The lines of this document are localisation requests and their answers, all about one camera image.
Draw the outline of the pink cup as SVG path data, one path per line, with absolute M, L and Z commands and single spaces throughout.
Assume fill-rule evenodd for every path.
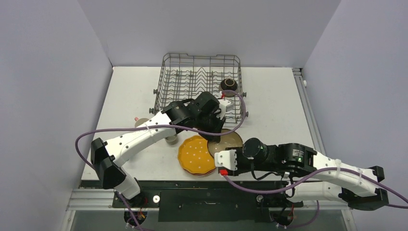
M 137 128 L 138 126 L 141 126 L 141 125 L 143 125 L 144 123 L 148 122 L 150 119 L 149 119 L 149 118 L 138 118 L 138 117 L 135 117 L 134 120 L 135 120 L 134 127 Z

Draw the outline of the brown speckled cream bowl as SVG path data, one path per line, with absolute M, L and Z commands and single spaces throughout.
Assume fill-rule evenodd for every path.
M 243 147 L 243 140 L 237 132 L 232 132 L 219 138 L 219 142 L 212 141 L 207 143 L 207 149 L 212 157 L 215 156 L 215 153 L 225 151 L 227 148 Z

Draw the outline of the aluminium rail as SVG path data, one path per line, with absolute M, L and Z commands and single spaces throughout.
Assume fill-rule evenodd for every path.
M 307 82 L 304 80 L 301 68 L 292 68 L 295 83 L 299 92 L 301 104 L 306 116 L 306 121 L 309 127 L 309 131 L 312 137 L 312 141 L 315 148 L 320 147 L 319 129 L 316 124 L 310 101 L 306 92 Z

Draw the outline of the yellow polka dot plate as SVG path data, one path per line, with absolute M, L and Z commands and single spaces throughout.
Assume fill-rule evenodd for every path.
M 178 161 L 181 168 L 199 173 L 216 168 L 214 158 L 207 149 L 207 143 L 207 140 L 199 135 L 185 139 L 178 149 Z

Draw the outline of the grey ceramic mug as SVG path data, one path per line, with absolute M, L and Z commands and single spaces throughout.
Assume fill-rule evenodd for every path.
M 171 136 L 165 137 L 165 141 L 168 145 L 175 145 L 178 143 L 178 136 L 171 135 Z

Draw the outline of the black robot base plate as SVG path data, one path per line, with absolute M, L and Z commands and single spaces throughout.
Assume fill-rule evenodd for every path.
M 226 181 L 146 181 L 141 193 L 126 199 L 114 191 L 111 206 L 158 212 L 159 222 L 292 221 L 292 208 L 312 202 L 290 202 L 283 194 L 261 195 L 238 190 Z

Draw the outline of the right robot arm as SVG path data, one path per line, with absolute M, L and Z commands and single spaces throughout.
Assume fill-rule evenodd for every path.
M 362 211 L 389 205 L 387 191 L 377 185 L 384 180 L 379 166 L 359 168 L 298 143 L 266 145 L 257 138 L 247 140 L 234 156 L 238 175 L 264 171 L 290 180 L 308 175 L 314 178 L 290 190 L 274 189 L 271 199 L 277 205 L 288 201 L 337 201 Z

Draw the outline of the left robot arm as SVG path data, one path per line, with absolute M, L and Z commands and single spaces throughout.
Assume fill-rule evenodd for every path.
M 137 153 L 152 144 L 176 135 L 186 128 L 206 132 L 203 137 L 218 141 L 225 123 L 225 114 L 233 109 L 227 99 L 218 99 L 205 91 L 196 99 L 171 102 L 154 117 L 137 127 L 137 131 L 122 134 L 103 141 L 91 142 L 91 163 L 104 189 L 115 189 L 132 207 L 143 202 L 143 193 L 137 180 L 123 170 L 122 166 Z

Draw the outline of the pink plate under stack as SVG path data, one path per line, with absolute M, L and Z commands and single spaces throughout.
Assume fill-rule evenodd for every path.
M 187 172 L 188 174 L 190 174 L 190 175 L 192 175 L 192 176 L 195 176 L 195 177 L 207 177 L 207 176 L 209 176 L 210 174 L 212 174 L 212 173 L 216 170 L 216 168 L 210 169 L 210 170 L 206 171 L 205 173 L 199 173 L 199 172 L 197 172 L 197 171 L 189 171 L 189 170 L 186 169 L 186 168 L 183 168 L 183 170 L 184 170 L 185 172 Z

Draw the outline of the dark patterned cream bowl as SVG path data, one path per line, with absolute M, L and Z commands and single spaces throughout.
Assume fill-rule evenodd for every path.
M 238 89 L 238 83 L 232 78 L 225 78 L 220 82 L 219 89 L 236 91 Z

